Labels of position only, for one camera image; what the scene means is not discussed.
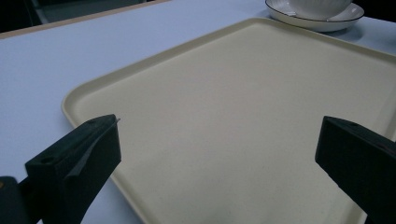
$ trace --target tray surface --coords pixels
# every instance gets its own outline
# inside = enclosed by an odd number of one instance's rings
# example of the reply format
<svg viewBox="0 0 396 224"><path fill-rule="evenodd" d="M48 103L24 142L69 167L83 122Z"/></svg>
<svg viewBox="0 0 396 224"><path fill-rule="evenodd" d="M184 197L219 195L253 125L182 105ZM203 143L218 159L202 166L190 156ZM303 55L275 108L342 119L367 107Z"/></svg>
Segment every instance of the tray surface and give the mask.
<svg viewBox="0 0 396 224"><path fill-rule="evenodd" d="M361 223L315 164L323 116L391 138L396 59L251 19L72 90L73 125L115 114L112 178L147 223Z"/></svg>

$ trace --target beige tray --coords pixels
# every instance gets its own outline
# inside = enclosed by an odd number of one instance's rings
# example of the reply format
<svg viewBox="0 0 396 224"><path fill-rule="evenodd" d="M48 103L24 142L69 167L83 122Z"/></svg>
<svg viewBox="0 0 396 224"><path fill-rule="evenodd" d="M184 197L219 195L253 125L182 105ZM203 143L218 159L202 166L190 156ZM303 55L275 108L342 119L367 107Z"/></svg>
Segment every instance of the beige tray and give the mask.
<svg viewBox="0 0 396 224"><path fill-rule="evenodd" d="M252 19L85 83L63 110L120 118L112 178L147 223L354 224L314 162L322 118L392 137L395 95L395 57Z"/></svg>

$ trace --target white table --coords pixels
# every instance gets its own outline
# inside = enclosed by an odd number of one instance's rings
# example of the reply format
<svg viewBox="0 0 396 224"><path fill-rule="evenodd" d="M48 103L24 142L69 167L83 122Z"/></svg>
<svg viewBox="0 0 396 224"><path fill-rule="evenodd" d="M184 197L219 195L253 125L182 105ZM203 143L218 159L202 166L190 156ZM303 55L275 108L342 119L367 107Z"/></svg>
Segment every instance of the white table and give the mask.
<svg viewBox="0 0 396 224"><path fill-rule="evenodd" d="M0 175L23 180L23 165L72 131L61 102L77 85L252 17L269 17L263 0L172 0L0 39ZM328 35L396 55L394 22L363 17ZM83 223L139 221L108 180Z"/></svg>

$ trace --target saucer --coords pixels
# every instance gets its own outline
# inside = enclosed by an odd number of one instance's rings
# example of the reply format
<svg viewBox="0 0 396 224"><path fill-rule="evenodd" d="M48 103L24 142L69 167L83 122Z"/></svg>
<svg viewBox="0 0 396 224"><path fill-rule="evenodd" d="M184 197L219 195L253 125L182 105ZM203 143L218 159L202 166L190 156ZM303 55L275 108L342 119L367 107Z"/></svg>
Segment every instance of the saucer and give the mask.
<svg viewBox="0 0 396 224"><path fill-rule="evenodd" d="M346 29L355 24L364 15L363 8L351 3L340 14L326 21L316 21L297 16L289 6L289 0L266 0L265 4L268 6L272 18L316 32L332 32Z"/></svg>

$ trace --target white bowl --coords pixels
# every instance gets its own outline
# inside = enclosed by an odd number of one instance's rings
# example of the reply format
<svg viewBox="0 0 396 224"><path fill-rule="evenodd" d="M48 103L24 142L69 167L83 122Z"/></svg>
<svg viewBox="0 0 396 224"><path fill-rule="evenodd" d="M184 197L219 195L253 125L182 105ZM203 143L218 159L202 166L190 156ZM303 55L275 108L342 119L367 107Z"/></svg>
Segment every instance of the white bowl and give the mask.
<svg viewBox="0 0 396 224"><path fill-rule="evenodd" d="M363 8L350 4L343 12L324 21L301 18L290 8L289 0L266 0L270 16L278 21L316 32L332 32L346 29L355 24L363 15Z"/></svg>
<svg viewBox="0 0 396 224"><path fill-rule="evenodd" d="M326 20L344 11L352 0L289 0L298 16L312 20Z"/></svg>

